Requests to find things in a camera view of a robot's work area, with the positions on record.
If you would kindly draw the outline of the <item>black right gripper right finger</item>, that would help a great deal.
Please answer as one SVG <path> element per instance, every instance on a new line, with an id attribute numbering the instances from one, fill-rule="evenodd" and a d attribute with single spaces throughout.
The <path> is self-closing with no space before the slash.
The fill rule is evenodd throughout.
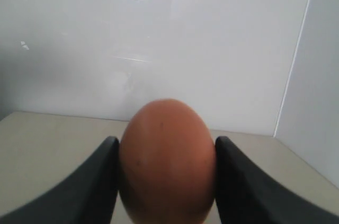
<path id="1" fill-rule="evenodd" d="M 221 223 L 338 223 L 251 161 L 227 136 L 216 139 L 215 199 Z"/>

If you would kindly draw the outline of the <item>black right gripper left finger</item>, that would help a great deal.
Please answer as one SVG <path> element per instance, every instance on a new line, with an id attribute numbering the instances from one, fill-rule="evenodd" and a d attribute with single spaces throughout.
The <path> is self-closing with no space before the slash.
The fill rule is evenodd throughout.
<path id="1" fill-rule="evenodd" d="M 107 137 L 79 168 L 1 223 L 110 223 L 118 193 L 119 141 Z"/>

